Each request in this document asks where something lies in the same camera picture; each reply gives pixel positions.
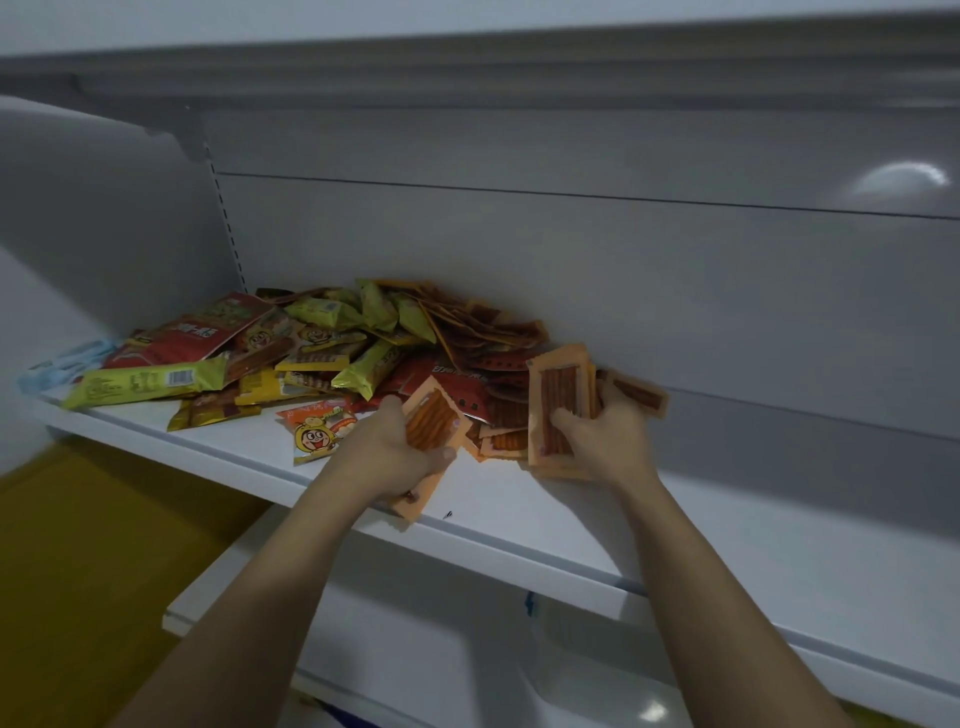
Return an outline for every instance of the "barcode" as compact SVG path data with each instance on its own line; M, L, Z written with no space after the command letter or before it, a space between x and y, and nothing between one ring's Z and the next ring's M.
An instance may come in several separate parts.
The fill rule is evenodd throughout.
M186 387L193 384L193 370L179 369L175 372L167 372L168 387Z

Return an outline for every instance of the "upper shelf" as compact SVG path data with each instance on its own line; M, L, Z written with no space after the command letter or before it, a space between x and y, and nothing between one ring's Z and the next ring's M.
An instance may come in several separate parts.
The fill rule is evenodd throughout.
M223 0L121 3L95 0L11 0L0 8L3 57L114 53L156 48L266 45L606 29L798 18L859 18L951 12L956 0L555 0L543 5L510 0Z
M36 403L46 424L284 505L323 466L291 465L275 410L167 433L173 402L73 413L63 394ZM960 443L684 393L653 430L667 487L831 690L922 723L960 719ZM627 524L597 487L462 453L420 521L400 526L368 511L356 528L650 618Z

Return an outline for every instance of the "person's left hand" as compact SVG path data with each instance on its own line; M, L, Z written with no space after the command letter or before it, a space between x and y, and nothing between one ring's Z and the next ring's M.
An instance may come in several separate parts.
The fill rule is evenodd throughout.
M373 502L402 496L427 475L444 470L456 455L452 448L423 452L407 445L400 400L385 397L379 410L357 423L337 446L317 479L340 482Z

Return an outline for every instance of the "pile of snacks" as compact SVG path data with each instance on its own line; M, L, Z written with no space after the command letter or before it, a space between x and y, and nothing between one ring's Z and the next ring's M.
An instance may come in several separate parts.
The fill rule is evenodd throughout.
M655 417L668 397L654 385L597 371L587 349L550 351L541 321L514 323L479 300L425 281L359 279L349 288L233 292L199 313L135 332L83 373L68 409L179 399L168 430L276 413L293 436L293 462L334 452L383 398L404 400L416 448L463 446L478 461L516 460L536 475L580 478L549 414L602 408L597 379L613 382ZM413 521L442 475L391 507Z

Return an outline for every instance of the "person's right hand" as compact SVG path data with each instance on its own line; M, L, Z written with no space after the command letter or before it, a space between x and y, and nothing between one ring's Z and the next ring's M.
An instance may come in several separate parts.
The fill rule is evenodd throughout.
M621 491L656 483L643 411L609 381L603 382L600 396L604 410L596 420L565 409L550 417L573 448L577 465Z

